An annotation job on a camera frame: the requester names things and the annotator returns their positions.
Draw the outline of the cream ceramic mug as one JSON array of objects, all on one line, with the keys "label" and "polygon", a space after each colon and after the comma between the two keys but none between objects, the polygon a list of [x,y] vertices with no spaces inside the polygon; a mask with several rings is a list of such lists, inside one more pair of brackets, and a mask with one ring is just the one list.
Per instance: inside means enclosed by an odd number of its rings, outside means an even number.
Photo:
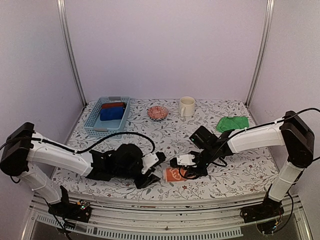
[{"label": "cream ceramic mug", "polygon": [[190,96],[183,96],[179,99],[179,115],[184,117],[191,117],[195,113],[195,99]]}]

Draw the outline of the red patterned small bowl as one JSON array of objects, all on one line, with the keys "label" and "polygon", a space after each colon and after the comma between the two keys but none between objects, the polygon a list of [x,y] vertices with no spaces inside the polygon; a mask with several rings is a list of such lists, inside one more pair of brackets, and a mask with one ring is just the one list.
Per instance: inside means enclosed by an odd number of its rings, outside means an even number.
[{"label": "red patterned small bowl", "polygon": [[153,106],[147,110],[148,117],[155,122],[163,121],[169,114],[169,111],[164,106]]}]

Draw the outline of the blue rolled towel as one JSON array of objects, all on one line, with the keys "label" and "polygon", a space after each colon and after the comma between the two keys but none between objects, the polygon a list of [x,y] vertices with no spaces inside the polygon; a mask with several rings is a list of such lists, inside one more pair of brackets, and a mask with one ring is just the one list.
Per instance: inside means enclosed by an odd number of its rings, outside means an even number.
[{"label": "blue rolled towel", "polygon": [[121,120],[124,115],[125,109],[122,107],[113,107],[100,110],[101,121]]}]

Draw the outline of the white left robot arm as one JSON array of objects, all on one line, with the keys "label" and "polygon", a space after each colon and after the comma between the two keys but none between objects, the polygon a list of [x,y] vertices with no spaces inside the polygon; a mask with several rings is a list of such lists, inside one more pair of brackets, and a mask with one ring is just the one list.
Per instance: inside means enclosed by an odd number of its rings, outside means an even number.
[{"label": "white left robot arm", "polygon": [[52,141],[34,130],[34,124],[26,122],[7,137],[0,147],[1,171],[25,182],[32,191],[40,194],[63,216],[74,213],[68,192],[58,186],[37,166],[38,163],[65,169],[90,180],[108,182],[112,178],[132,179],[137,189],[144,189],[159,181],[155,167],[166,156],[152,150],[143,154],[133,143],[121,144],[115,150],[99,152],[93,148],[114,137],[110,134],[84,150],[70,148]]}]

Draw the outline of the green microfibre towel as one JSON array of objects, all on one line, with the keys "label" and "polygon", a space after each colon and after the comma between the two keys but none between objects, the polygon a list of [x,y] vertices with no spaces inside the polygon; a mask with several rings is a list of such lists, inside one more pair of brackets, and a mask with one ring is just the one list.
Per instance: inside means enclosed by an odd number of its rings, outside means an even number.
[{"label": "green microfibre towel", "polygon": [[226,132],[230,130],[241,130],[249,127],[249,120],[246,116],[232,116],[232,117],[222,117],[215,129],[220,132]]}]

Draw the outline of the aluminium left corner post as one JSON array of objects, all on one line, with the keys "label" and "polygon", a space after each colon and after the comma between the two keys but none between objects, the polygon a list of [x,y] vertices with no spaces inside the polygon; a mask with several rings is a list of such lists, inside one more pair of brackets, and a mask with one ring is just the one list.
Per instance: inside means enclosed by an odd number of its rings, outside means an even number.
[{"label": "aluminium left corner post", "polygon": [[61,30],[62,30],[62,35],[63,35],[65,47],[66,47],[67,56],[68,56],[68,61],[70,64],[72,76],[74,79],[75,87],[76,87],[81,105],[84,108],[88,103],[85,97],[85,92],[81,83],[79,71],[77,68],[76,58],[73,51],[72,39],[71,39],[70,30],[68,26],[66,4],[64,0],[57,0],[56,3],[57,3],[57,11],[58,11]]}]

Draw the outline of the aluminium corner post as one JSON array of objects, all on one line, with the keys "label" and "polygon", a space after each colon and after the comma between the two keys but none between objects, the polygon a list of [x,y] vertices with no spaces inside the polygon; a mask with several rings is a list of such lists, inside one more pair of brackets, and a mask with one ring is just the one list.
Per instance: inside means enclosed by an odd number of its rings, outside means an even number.
[{"label": "aluminium corner post", "polygon": [[57,11],[58,11],[61,30],[62,30],[62,35],[63,35],[65,47],[66,47],[67,56],[68,56],[68,61],[70,64],[72,76],[74,79],[75,87],[76,87],[81,105],[84,108],[88,103],[85,97],[85,92],[81,83],[79,71],[77,68],[76,58],[73,51],[72,39],[71,39],[70,30],[68,26],[66,4],[64,0],[57,0],[56,3],[57,3]]},{"label": "aluminium corner post", "polygon": [[245,105],[247,106],[247,108],[250,108],[253,102],[256,88],[258,86],[258,81],[259,81],[259,77],[260,77],[260,73],[261,73],[261,69],[264,61],[264,56],[265,56],[265,52],[268,44],[268,39],[270,35],[274,6],[275,6],[274,0],[266,1],[266,8],[264,13],[264,21],[262,26],[262,34],[261,34],[261,39],[260,39],[260,44],[258,49],[258,55],[255,62],[255,67],[254,67],[251,83],[249,86],[248,94],[245,100]]}]

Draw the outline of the red rolled towel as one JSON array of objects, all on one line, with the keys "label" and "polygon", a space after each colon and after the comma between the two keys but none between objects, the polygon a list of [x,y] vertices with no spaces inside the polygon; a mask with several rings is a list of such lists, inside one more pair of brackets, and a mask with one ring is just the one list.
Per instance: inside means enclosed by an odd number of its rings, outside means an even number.
[{"label": "red rolled towel", "polygon": [[126,108],[125,102],[108,102],[103,103],[101,105],[101,109],[109,109],[109,108]]}]

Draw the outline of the aluminium right corner post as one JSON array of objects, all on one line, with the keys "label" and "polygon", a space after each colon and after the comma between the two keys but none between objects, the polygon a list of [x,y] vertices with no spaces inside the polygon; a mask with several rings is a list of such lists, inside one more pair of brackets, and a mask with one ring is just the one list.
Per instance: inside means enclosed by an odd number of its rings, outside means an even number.
[{"label": "aluminium right corner post", "polygon": [[266,1],[266,8],[264,13],[264,21],[262,26],[262,34],[261,34],[261,39],[260,39],[260,44],[258,49],[258,55],[255,62],[255,67],[254,67],[251,83],[249,86],[248,94],[245,100],[245,105],[247,106],[247,108],[250,108],[253,102],[256,88],[258,86],[258,81],[259,81],[259,77],[260,77],[260,73],[261,73],[261,69],[264,61],[264,56],[265,56],[265,52],[268,44],[268,39],[270,35],[274,6],[275,6],[274,0]]}]

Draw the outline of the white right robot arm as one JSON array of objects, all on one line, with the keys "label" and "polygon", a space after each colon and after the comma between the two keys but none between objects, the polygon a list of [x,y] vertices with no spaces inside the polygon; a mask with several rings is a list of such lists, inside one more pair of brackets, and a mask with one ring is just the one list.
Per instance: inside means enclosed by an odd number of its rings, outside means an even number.
[{"label": "white right robot arm", "polygon": [[[315,134],[300,117],[302,113],[303,110],[289,110],[274,121],[228,130],[220,136],[200,126],[189,138],[200,149],[193,160],[193,175],[204,175],[207,167],[219,158],[267,148],[279,170],[278,177],[268,190],[268,200],[258,208],[262,218],[269,218],[278,210],[277,202],[284,198],[304,170],[314,162]],[[276,157],[283,157],[283,161],[278,161]]]}]

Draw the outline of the orange rabbit print towel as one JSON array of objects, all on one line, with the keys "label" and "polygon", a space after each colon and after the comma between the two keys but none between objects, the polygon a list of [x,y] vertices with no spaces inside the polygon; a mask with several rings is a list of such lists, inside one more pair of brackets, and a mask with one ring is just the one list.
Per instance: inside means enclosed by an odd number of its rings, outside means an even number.
[{"label": "orange rabbit print towel", "polygon": [[193,179],[192,176],[185,177],[187,170],[184,168],[168,167],[163,171],[163,179],[166,183],[182,182],[188,179]]}]

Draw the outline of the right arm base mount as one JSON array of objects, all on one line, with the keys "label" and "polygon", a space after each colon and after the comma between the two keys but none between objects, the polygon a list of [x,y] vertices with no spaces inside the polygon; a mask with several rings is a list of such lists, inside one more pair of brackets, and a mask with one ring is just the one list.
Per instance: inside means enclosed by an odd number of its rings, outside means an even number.
[{"label": "right arm base mount", "polygon": [[251,223],[268,218],[279,217],[284,214],[282,201],[275,201],[269,197],[267,192],[262,203],[241,208],[240,217],[245,223]]}]

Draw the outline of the aluminium front rail frame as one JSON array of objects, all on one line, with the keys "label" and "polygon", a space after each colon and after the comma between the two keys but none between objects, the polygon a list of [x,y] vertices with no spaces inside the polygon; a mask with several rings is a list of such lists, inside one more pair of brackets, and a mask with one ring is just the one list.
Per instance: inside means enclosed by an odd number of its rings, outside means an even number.
[{"label": "aluminium front rail frame", "polygon": [[71,193],[71,201],[90,202],[87,223],[69,229],[73,240],[314,240],[304,206],[298,195],[282,201],[284,214],[279,231],[266,235],[259,224],[271,219],[245,222],[241,209],[262,202],[263,193],[196,200],[135,200]]}]

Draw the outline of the light blue plastic basket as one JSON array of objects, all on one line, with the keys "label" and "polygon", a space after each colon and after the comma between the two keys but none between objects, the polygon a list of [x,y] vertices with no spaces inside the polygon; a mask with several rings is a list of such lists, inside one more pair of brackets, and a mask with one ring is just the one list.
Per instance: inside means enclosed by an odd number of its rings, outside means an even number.
[{"label": "light blue plastic basket", "polygon": [[122,132],[130,108],[131,98],[128,96],[100,97],[84,123],[84,130],[90,137],[106,137]]}]

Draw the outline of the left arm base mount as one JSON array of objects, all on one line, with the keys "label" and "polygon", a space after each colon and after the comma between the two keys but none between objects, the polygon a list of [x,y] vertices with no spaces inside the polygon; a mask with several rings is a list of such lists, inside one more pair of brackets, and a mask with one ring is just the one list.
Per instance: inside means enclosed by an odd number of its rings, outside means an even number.
[{"label": "left arm base mount", "polygon": [[90,202],[83,199],[72,203],[69,201],[68,191],[60,186],[61,199],[60,202],[48,205],[48,213],[64,220],[74,220],[78,222],[88,223],[91,217],[92,208]]}]

